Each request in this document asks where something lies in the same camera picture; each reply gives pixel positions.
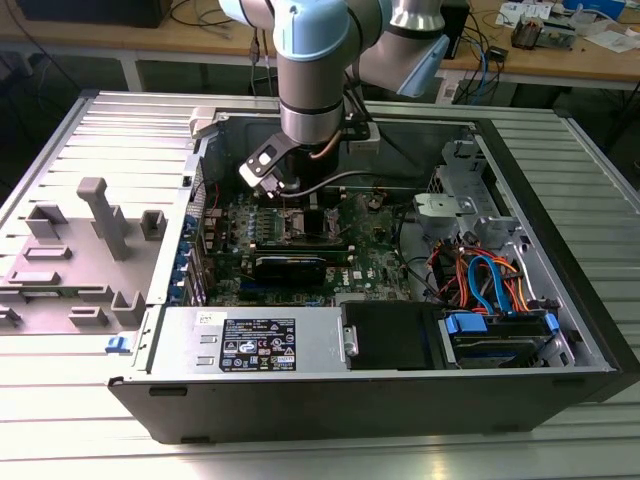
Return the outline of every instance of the computer case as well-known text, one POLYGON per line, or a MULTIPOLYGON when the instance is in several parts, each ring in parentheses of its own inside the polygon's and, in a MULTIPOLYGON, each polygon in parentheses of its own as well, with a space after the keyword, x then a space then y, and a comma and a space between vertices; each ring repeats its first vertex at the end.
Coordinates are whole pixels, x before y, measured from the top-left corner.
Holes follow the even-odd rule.
POLYGON ((455 58, 460 37, 469 16, 467 0, 444 0, 440 12, 444 17, 444 34, 449 37, 449 48, 444 58, 455 58))
POLYGON ((172 0, 16 0, 27 20, 158 28, 172 0))

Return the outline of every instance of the warning label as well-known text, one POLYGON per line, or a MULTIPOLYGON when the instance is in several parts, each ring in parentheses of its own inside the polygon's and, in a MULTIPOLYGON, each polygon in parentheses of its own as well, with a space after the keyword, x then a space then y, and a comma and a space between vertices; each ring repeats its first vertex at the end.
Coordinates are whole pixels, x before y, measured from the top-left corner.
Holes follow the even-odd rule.
POLYGON ((296 369, 293 318, 227 319, 222 334, 223 372, 283 372, 296 369))

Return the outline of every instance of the table leg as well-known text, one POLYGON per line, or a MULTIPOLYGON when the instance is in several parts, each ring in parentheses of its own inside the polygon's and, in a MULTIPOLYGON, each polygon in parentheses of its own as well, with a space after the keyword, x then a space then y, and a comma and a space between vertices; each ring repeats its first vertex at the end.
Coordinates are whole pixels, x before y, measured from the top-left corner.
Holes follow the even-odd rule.
POLYGON ((450 105, 458 90, 458 85, 466 76, 466 70, 445 70, 438 96, 436 97, 436 103, 450 105))
POLYGON ((135 56, 126 55, 119 57, 120 65, 122 65, 122 72, 124 78, 127 81, 127 88, 130 92, 144 92, 144 81, 140 70, 138 69, 138 62, 135 56))

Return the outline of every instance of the blue cable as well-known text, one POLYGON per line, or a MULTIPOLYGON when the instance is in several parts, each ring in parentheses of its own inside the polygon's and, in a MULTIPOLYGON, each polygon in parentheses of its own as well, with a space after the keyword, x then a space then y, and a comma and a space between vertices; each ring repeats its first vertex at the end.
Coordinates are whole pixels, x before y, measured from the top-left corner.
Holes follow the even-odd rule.
POLYGON ((471 45, 473 45, 478 49, 478 53, 480 54, 480 58, 482 59, 482 78, 480 79, 480 86, 478 87, 478 90, 476 90, 476 96, 473 98, 473 101, 471 102, 471 105, 475 105, 476 103, 478 103, 478 100, 480 100, 480 97, 482 96, 482 91, 484 90, 484 84, 485 84, 485 81, 487 80, 487 73, 488 73, 489 66, 487 64, 487 56, 482 51, 482 46, 475 40, 468 39, 468 41, 471 45))
POLYGON ((484 308, 487 309, 487 312, 489 312, 490 315, 493 315, 494 313, 493 307, 487 301, 486 298, 480 295, 480 292, 478 291, 478 287, 476 285, 475 266, 480 261, 486 262, 486 264, 489 265, 489 270, 491 271, 491 275, 493 275, 493 285, 495 286, 495 289, 496 289, 496 298, 498 299, 498 305, 500 306, 500 310, 502 310, 505 313, 511 312, 511 302, 509 302, 509 297, 505 295, 504 290, 502 289, 502 278, 500 276, 500 269, 494 263, 494 261, 491 260, 486 255, 479 255, 475 257, 473 260, 471 260, 471 262, 469 262, 468 276, 469 276, 469 288, 471 289, 471 294, 474 297, 476 297, 476 300, 478 300, 478 302, 480 302, 484 306, 484 308))

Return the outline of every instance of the aluminum extrusion table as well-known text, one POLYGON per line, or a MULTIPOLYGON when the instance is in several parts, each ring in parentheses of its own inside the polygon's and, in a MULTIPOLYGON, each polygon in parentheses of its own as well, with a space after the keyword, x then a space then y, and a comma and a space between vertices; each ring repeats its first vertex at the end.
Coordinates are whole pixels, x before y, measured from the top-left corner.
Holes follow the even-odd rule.
MULTIPOLYGON (((30 233, 34 201, 89 215, 75 198, 84 175, 136 218, 171 217, 191 151, 194 107, 269 99, 102 92, 78 100, 0 209, 0 275, 30 233)), ((371 103, 446 120, 468 107, 371 103)), ((640 199, 577 124, 546 110, 474 108, 491 119, 627 342, 640 355, 640 199)), ((531 433, 234 445, 161 445, 104 382, 128 356, 109 335, 0 337, 0 476, 112 478, 611 478, 640 475, 640 385, 604 404, 570 408, 531 433)))

